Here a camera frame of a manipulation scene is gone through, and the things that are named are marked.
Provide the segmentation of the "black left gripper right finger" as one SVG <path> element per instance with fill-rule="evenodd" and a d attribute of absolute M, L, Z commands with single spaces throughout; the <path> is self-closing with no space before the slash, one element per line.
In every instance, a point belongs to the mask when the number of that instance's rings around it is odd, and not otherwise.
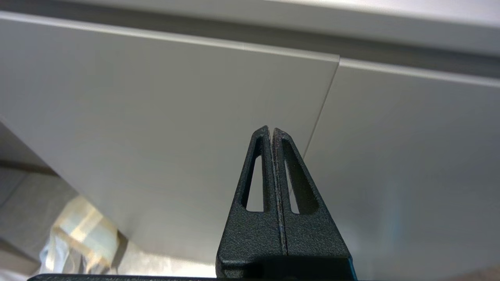
<path fill-rule="evenodd" d="M 357 279 L 352 255 L 292 137 L 275 128 L 272 148 L 282 254 L 266 261 L 266 278 Z"/>

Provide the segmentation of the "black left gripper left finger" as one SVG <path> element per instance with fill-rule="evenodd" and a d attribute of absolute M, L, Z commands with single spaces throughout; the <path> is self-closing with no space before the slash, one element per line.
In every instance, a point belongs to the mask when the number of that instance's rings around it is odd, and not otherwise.
<path fill-rule="evenodd" d="M 247 209 L 255 161 L 261 158 L 261 212 Z M 279 206 L 269 128 L 251 136 L 227 222 L 216 254 L 219 279 L 265 279 L 266 262 L 283 256 Z"/>

